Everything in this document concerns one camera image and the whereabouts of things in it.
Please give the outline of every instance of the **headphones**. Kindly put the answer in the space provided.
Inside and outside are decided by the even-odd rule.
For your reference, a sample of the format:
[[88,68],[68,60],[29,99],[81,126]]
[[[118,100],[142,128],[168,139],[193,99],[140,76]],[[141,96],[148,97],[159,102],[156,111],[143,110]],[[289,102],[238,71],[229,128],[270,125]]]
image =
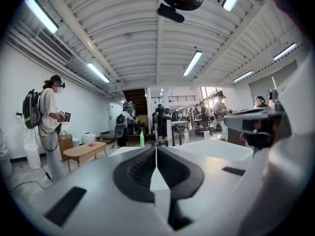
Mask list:
[[262,96],[257,96],[257,97],[256,97],[256,100],[257,100],[257,99],[261,99],[262,104],[265,104],[265,99],[264,99],[264,97],[262,97]]

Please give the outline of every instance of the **shorts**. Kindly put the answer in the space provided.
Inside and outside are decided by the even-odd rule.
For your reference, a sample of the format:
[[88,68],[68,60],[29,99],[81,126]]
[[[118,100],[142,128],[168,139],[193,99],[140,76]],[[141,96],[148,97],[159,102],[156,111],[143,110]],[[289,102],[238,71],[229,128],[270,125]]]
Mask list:
[[166,126],[158,127],[157,136],[167,137],[167,127]]

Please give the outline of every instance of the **staircase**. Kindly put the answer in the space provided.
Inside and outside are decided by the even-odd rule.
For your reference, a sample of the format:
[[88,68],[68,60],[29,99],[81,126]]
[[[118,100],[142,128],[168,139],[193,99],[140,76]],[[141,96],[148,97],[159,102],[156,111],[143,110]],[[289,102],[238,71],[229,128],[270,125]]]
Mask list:
[[145,96],[144,89],[134,89],[124,91],[126,101],[132,101],[136,105],[136,116],[137,115],[147,115],[147,99]]

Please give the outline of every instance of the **air vent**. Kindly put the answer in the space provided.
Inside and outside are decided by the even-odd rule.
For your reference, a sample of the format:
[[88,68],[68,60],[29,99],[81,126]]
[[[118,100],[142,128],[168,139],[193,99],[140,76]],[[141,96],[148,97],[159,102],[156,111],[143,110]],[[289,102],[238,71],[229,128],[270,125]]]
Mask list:
[[37,34],[37,37],[65,61],[70,62],[72,60],[72,57],[56,43],[57,40],[52,40],[52,38],[42,30]]

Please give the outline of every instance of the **white pants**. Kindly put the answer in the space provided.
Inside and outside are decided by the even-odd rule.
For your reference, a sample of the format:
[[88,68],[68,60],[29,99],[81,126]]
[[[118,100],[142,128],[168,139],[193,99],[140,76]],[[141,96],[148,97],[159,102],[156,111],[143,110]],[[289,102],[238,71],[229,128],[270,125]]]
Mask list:
[[57,182],[58,180],[64,177],[63,164],[60,156],[59,145],[56,147],[57,141],[58,135],[56,132],[47,136],[41,136],[41,142],[43,146],[48,150],[54,149],[53,152],[45,150],[47,155],[47,163],[53,178],[53,182]]
[[220,122],[222,131],[221,131],[221,139],[225,139],[227,141],[227,126],[224,124],[224,121],[222,120]]

